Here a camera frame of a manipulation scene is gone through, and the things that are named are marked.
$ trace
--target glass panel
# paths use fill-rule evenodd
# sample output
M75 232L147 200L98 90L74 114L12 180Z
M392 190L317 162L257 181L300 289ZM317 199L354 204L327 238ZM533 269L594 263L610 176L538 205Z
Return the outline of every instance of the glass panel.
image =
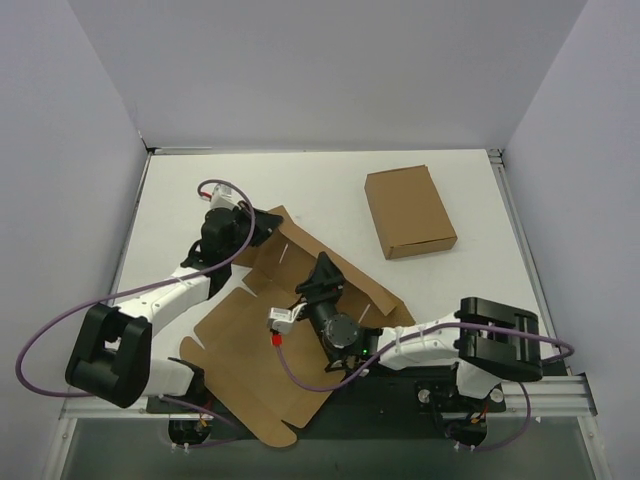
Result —
M485 444L510 435L521 422L491 419ZM449 440L300 440L284 450L243 440L185 455L171 453L161 441L166 425L165 419L79 420L63 478L595 478L578 423L571 418L532 422L510 446L474 454L456 453Z

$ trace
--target white wall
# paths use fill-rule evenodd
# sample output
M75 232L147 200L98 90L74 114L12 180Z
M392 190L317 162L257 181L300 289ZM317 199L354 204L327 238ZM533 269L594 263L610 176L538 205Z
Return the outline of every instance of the white wall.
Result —
M504 147L585 0L70 0L148 145Z
M554 325L621 479L640 470L638 25L637 0L590 0L506 149Z
M0 2L0 478L39 478L62 403L16 381L20 346L113 277L142 142L65 0ZM36 344L30 379L64 388L78 318Z

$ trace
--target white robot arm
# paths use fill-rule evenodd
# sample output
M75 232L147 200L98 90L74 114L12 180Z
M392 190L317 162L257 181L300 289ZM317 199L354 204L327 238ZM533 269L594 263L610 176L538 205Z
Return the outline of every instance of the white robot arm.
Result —
M253 210L250 245L258 246L282 223L282 217ZM140 396L182 397L196 380L202 383L203 372L194 365L175 358L152 359L151 342L171 321L220 291L231 277L230 264L200 273L235 253L249 236L250 224L247 206L233 204L230 191L216 187L201 239L167 285L114 306L99 303L87 311L67 365L67 383L122 408Z
M327 356L327 371L355 370L374 355L379 358L372 367L398 375L428 375L430 368L449 365L455 371L455 394L471 399L485 399L502 380L542 378L538 342L517 338L519 332L538 333L532 312L472 297L463 299L457 312L434 322L367 329L336 308L344 282L340 270L321 253L309 278L296 288L299 303L291 311L271 309L269 329L286 334L296 321L308 318ZM442 324L449 328L439 328ZM456 324L460 328L451 328ZM476 325L515 334L478 331Z

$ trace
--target screw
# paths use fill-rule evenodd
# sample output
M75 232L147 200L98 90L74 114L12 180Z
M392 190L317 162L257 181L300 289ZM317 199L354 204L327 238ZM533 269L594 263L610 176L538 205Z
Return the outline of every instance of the screw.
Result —
M502 401L504 400L504 394L499 388L494 388L493 390L491 390L489 398L491 398L491 400L495 403L502 403Z
M426 388L423 388L418 392L418 401L420 403L429 403L429 395L431 395L431 392Z

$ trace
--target cardboard sheet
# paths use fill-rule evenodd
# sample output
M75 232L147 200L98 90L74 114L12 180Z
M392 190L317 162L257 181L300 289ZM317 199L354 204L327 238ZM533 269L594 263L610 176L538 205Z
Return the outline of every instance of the cardboard sheet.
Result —
M317 255L325 251L342 270L347 284L338 310L367 327L413 325L404 303L298 227L284 207L272 210L284 217L281 227L260 248L238 263L252 266L244 282L255 293L237 288L195 327L204 349L185 338L181 357L205 370L205 383L263 443L286 447L330 393L309 392L284 372L266 327L268 309L288 308L296 300L295 286L304 281ZM325 373L327 359L308 321L299 322L284 337L282 351L293 373L305 383L328 386L343 372Z

